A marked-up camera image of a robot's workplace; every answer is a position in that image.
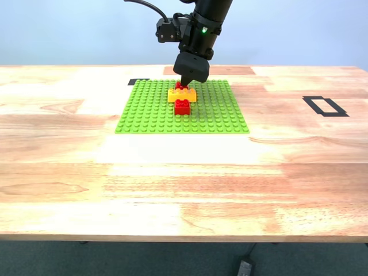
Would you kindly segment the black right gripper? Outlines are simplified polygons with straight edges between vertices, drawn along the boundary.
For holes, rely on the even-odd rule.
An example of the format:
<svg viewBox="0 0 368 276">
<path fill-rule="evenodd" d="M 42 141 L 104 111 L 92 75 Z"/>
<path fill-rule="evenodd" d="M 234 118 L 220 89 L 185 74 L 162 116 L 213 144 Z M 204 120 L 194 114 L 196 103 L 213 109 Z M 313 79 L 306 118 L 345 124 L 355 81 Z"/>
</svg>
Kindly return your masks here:
<svg viewBox="0 0 368 276">
<path fill-rule="evenodd" d="M 206 82 L 209 69 L 209 62 L 206 59 L 189 52 L 181 52 L 173 67 L 173 71 L 181 76 L 182 87 L 187 87 L 193 80 Z"/>
</svg>

